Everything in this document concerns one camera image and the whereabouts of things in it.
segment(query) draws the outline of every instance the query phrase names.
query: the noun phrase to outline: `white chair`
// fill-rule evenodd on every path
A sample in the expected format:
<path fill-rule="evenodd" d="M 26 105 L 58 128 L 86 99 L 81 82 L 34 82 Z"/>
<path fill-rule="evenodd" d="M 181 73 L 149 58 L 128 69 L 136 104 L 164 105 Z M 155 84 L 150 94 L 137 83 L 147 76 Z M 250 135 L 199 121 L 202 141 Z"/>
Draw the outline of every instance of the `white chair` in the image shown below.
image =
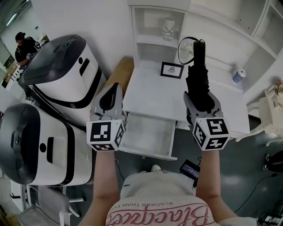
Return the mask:
<path fill-rule="evenodd" d="M 31 189 L 38 192 L 39 206 L 32 203 Z M 63 193 L 50 187 L 27 186 L 27 197 L 31 207 L 19 214 L 18 219 L 22 226 L 69 226 L 70 215 L 80 217 L 70 206 L 70 203 L 84 202 L 83 198 L 70 200 Z"/>
<path fill-rule="evenodd" d="M 259 109 L 261 124 L 251 130 L 250 134 L 236 138 L 236 142 L 245 137 L 256 135 L 263 130 L 266 133 L 275 133 L 278 136 L 268 141 L 266 146 L 269 146 L 272 142 L 283 140 L 283 109 L 278 103 L 274 89 L 270 91 L 264 90 L 264 94 L 265 97 L 261 98 L 258 102 L 248 105 L 248 112 L 251 112 L 255 108 Z"/>

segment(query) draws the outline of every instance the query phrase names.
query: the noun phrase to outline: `gray floor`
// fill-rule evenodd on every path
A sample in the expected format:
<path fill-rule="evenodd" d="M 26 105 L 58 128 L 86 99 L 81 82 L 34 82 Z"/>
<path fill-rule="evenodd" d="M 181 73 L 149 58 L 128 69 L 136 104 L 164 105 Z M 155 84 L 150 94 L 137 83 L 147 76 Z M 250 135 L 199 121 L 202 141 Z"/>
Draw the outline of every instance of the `gray floor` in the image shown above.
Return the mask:
<path fill-rule="evenodd" d="M 250 121 L 251 129 L 257 125 L 258 122 Z M 264 154 L 273 155 L 282 150 L 283 143 L 273 143 L 266 147 L 267 140 L 270 140 L 270 137 L 263 132 L 245 138 L 238 143 L 231 140 L 225 149 L 220 151 L 222 197 L 233 211 L 236 211 L 244 203 L 260 179 L 272 174 L 270 171 L 263 171 Z M 198 164 L 197 158 L 201 156 L 201 150 L 190 131 L 176 130 L 172 155 L 178 157 L 178 160 L 142 159 L 141 156 L 126 152 L 118 151 L 115 153 L 125 178 L 142 170 L 149 171 L 152 164 L 158 164 L 165 170 L 179 172 L 179 168 L 186 159 Z M 121 188 L 122 179 L 119 174 L 117 175 Z M 266 213 L 272 208 L 279 190 L 282 188 L 282 181 L 283 176 L 264 179 L 237 214 L 257 218 Z M 92 185 L 70 187 L 67 189 L 67 194 L 70 197 L 86 197 L 86 202 L 72 205 L 75 210 L 84 215 L 92 202 Z M 80 218 L 71 216 L 71 222 L 73 226 L 77 225 Z"/>

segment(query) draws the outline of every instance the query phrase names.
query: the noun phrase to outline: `sneaker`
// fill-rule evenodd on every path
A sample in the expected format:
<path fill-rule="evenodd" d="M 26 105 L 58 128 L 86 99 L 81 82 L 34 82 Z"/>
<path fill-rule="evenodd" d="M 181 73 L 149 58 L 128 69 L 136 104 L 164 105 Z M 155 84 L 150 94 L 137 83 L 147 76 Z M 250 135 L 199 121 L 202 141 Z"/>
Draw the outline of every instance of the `sneaker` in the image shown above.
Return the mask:
<path fill-rule="evenodd" d="M 269 154 L 265 154 L 265 160 L 268 162 L 270 159 Z"/>
<path fill-rule="evenodd" d="M 158 171 L 161 171 L 161 167 L 159 165 L 154 164 L 151 167 L 151 172 L 154 173 L 154 172 L 158 172 Z"/>

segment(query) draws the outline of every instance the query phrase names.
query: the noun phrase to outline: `white desk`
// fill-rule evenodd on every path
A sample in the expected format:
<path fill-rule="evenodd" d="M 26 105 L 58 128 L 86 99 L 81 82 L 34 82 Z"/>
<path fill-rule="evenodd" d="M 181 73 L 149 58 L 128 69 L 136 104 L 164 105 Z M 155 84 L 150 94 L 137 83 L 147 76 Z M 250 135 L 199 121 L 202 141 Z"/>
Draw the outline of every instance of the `white desk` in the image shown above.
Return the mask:
<path fill-rule="evenodd" d="M 232 81 L 232 75 L 220 68 L 207 65 L 210 91 L 218 98 L 231 134 L 239 137 L 249 133 L 247 106 L 241 84 Z M 156 70 L 135 68 L 123 100 L 127 112 L 151 117 L 187 122 L 183 100 L 187 66 L 181 79 L 160 76 Z"/>

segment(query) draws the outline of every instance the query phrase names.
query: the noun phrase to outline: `person in black shirt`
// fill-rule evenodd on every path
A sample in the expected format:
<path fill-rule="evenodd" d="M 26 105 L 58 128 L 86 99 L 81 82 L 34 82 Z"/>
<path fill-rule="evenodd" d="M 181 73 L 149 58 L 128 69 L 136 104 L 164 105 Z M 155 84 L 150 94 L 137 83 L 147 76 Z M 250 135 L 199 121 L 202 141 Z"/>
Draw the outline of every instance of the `person in black shirt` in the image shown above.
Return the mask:
<path fill-rule="evenodd" d="M 25 34 L 19 32 L 15 37 L 18 44 L 15 57 L 20 66 L 27 65 L 31 60 L 31 55 L 37 52 L 35 40 L 32 37 L 25 38 Z"/>

